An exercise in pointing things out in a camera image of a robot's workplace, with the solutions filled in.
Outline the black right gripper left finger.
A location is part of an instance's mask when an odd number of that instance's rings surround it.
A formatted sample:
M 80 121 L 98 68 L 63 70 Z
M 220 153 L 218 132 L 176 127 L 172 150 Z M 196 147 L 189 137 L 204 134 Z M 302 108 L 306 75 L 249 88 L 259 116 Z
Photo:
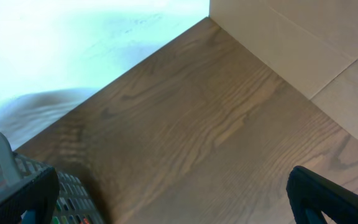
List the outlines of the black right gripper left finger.
M 43 168 L 0 192 L 0 223 L 50 223 L 58 196 L 56 170 Z

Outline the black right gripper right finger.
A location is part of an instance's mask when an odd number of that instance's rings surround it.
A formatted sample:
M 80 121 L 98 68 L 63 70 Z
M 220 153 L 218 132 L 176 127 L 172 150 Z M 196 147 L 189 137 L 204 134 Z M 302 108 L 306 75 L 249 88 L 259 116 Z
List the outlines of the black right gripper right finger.
M 358 195 L 303 167 L 290 172 L 287 195 L 297 224 L 358 223 Z

